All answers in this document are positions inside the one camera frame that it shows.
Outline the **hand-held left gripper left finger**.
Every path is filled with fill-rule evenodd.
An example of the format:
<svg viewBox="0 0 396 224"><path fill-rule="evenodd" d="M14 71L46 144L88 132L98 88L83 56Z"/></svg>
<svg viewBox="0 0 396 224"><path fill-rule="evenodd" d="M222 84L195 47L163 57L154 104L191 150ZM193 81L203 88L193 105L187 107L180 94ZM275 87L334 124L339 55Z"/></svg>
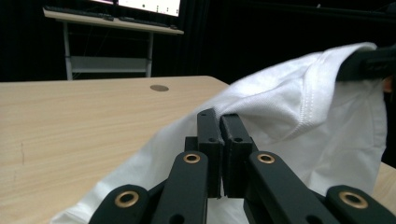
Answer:
<svg viewBox="0 0 396 224"><path fill-rule="evenodd" d="M185 139L186 151L199 151L208 158L208 191L209 198L221 197L221 158L223 141L219 130L216 112L213 108L197 114L197 134Z"/></svg>

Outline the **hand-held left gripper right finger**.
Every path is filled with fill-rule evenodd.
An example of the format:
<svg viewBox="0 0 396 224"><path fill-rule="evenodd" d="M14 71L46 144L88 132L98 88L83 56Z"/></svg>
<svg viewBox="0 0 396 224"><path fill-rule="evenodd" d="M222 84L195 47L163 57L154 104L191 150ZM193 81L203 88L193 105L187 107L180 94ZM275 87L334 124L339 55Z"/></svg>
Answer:
<svg viewBox="0 0 396 224"><path fill-rule="evenodd" d="M248 186L246 160L253 151L253 140L236 114L222 116L219 127L225 143L222 156L224 193L229 198L243 198Z"/></svg>

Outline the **white cloth garment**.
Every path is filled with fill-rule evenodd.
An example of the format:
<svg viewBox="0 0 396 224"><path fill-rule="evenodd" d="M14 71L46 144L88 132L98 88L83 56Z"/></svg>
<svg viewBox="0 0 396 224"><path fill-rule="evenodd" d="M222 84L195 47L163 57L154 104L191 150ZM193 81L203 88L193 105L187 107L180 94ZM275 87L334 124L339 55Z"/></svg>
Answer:
<svg viewBox="0 0 396 224"><path fill-rule="evenodd" d="M319 194L336 185L372 193L387 138L382 83L339 82L336 76L352 53L375 48L363 42L271 66L236 81L199 108L212 108L218 116L238 114L259 149L274 152ZM196 126L190 113L164 127L49 224L88 224L114 188L159 184Z"/></svg>

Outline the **white metal desk stand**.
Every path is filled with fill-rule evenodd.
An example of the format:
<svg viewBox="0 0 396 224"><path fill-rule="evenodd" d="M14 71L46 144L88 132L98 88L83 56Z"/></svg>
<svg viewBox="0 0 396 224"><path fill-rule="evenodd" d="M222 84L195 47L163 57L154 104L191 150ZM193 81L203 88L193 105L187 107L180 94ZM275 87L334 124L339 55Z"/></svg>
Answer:
<svg viewBox="0 0 396 224"><path fill-rule="evenodd" d="M43 8L46 18L55 19L63 24L64 36L64 62L66 77L74 80L77 73L144 73L145 77L151 77L152 54L155 34L183 35L184 32L177 28L161 27L150 24L120 21L110 16L86 16L58 12ZM148 34L148 54L146 58L114 58L97 56L72 56L70 53L68 24L84 24L99 27L124 29Z"/></svg>

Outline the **black keyboard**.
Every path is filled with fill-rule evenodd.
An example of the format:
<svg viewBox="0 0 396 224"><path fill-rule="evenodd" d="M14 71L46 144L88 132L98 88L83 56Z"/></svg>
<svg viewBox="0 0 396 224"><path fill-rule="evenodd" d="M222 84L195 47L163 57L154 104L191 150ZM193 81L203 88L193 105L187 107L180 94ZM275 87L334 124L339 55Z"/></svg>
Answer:
<svg viewBox="0 0 396 224"><path fill-rule="evenodd" d="M156 21L144 21L144 20L134 19L134 18L130 18L130 17L118 17L118 19L120 21L134 22L134 23L139 23L139 24L146 24L146 25L160 26L160 27L169 27L167 24L156 22Z"/></svg>
<svg viewBox="0 0 396 224"><path fill-rule="evenodd" d="M43 6L43 8L47 11L52 11L57 13L66 13L66 14L73 14L79 16L100 18L106 21L114 21L114 17L106 13L89 12L84 10L77 10L77 9L64 8L64 7L52 7L52 6Z"/></svg>

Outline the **computer monitor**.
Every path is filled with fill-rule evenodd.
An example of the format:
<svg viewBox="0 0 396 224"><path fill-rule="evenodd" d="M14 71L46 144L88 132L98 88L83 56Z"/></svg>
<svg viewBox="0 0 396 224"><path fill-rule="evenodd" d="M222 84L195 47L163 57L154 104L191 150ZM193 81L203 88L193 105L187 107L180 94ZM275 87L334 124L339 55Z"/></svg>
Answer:
<svg viewBox="0 0 396 224"><path fill-rule="evenodd" d="M115 6L117 8L129 8L145 12L163 14L178 17L181 0L90 0Z"/></svg>

